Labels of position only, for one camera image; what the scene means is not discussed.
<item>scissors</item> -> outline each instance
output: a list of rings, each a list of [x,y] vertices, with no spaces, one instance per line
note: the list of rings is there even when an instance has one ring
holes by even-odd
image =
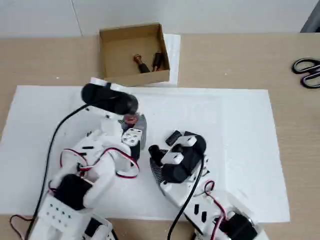
[[[307,66],[305,68],[298,68],[298,65],[301,63],[308,63],[309,65],[311,64],[311,66]],[[310,58],[310,57],[301,58],[292,64],[291,70],[295,74],[309,73],[308,75],[303,76],[300,81],[301,85],[304,86],[305,88],[307,89],[320,88],[320,83],[310,84],[310,82],[308,82],[311,79],[320,77],[320,60]]]

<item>white paper sheet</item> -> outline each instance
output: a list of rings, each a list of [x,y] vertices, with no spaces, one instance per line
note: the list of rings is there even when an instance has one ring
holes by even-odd
[[[0,213],[30,214],[36,204],[49,139],[59,120],[81,104],[81,87],[19,86],[0,143],[2,194]],[[148,122],[147,147],[166,147],[174,129],[197,132],[207,140],[210,170],[217,187],[244,201],[260,222],[287,222],[289,205],[268,92],[205,88],[128,88]],[[93,126],[82,112],[57,137],[50,175],[58,154]],[[137,179],[117,179],[98,211],[106,217],[171,220],[177,210],[161,194],[149,168],[139,160]],[[124,186],[119,192],[117,186]]]

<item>black wire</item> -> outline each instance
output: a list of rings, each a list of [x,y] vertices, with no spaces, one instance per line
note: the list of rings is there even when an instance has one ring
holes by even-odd
[[[180,218],[181,215],[184,213],[184,211],[185,211],[188,203],[190,202],[191,198],[192,198],[193,195],[194,195],[194,192],[195,192],[195,190],[196,190],[196,188],[197,188],[197,186],[198,186],[198,183],[199,183],[199,181],[200,181],[200,178],[202,177],[202,172],[203,172],[203,170],[204,170],[204,165],[205,165],[205,158],[204,158],[204,156],[203,156],[203,157],[201,157],[201,166],[200,166],[199,174],[198,174],[198,176],[197,176],[197,178],[196,178],[196,180],[195,180],[195,183],[194,183],[194,185],[193,185],[193,187],[192,187],[192,189],[191,189],[191,192],[190,192],[189,196],[188,196],[187,199],[185,200],[185,202],[184,202],[183,206],[181,207],[179,213],[176,215],[175,219],[173,220],[173,223],[171,224],[170,230],[169,230],[169,232],[168,232],[168,236],[167,236],[167,238],[166,238],[167,240],[170,240],[170,239],[171,239],[171,234],[172,234],[172,232],[173,232],[173,230],[174,230],[174,228],[175,228],[175,226],[176,226],[179,218]]]
[[[57,135],[57,132],[59,130],[59,128],[62,126],[62,124],[64,124],[65,121],[67,121],[69,118],[71,118],[73,115],[77,114],[78,112],[80,112],[81,110],[91,106],[92,104],[95,104],[96,102],[92,102],[92,103],[87,103],[85,105],[82,105],[81,107],[79,107],[78,109],[74,110],[73,112],[71,112],[69,115],[67,115],[64,119],[62,119],[62,121],[58,124],[58,126],[56,127],[54,133],[53,133],[53,136],[51,138],[51,141],[50,141],[50,144],[49,144],[49,149],[48,149],[48,152],[47,152],[47,155],[46,155],[46,163],[45,163],[45,169],[44,169],[44,176],[43,176],[43,182],[42,182],[42,187],[41,187],[41,192],[40,192],[40,196],[39,196],[39,199],[38,199],[38,202],[36,204],[36,207],[35,207],[35,210],[34,210],[34,213],[33,213],[33,216],[32,216],[32,220],[29,224],[29,227],[26,231],[26,234],[25,234],[25,240],[28,240],[29,239],[29,235],[31,233],[31,230],[35,224],[35,221],[36,221],[36,218],[37,218],[37,215],[38,215],[38,211],[39,211],[39,208],[40,208],[40,203],[41,203],[41,199],[42,199],[42,196],[44,194],[44,191],[45,191],[45,186],[46,186],[46,180],[47,180],[47,175],[48,175],[48,169],[49,169],[49,162],[50,162],[50,154],[51,154],[51,150],[52,150],[52,146],[54,144],[54,141],[55,141],[55,137]]]

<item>open cardboard box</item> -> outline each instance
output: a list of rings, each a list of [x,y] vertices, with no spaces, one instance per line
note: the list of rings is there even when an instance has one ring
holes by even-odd
[[[111,83],[139,86],[169,81],[169,58],[162,26],[159,23],[133,25],[100,30],[103,78]],[[160,71],[140,73],[134,55],[152,71],[155,53],[164,59]]]

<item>white robotic arm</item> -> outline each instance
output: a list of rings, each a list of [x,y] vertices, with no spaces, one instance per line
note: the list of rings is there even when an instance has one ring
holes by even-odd
[[[163,194],[175,206],[182,208],[194,226],[193,239],[268,240],[247,207],[230,193],[214,190],[214,181],[207,169],[206,142],[202,136],[191,132],[182,136],[175,131],[166,142],[172,146],[169,150],[159,149],[157,145],[149,148],[151,170]]]
[[[136,113],[134,96],[113,90],[110,84],[87,84],[82,99],[93,103],[89,112],[103,116],[100,128],[62,151],[61,169],[50,181],[52,191],[41,205],[29,240],[117,239],[111,223],[95,215],[94,208],[115,176],[138,175],[146,119]],[[127,114],[136,121],[123,121]]]

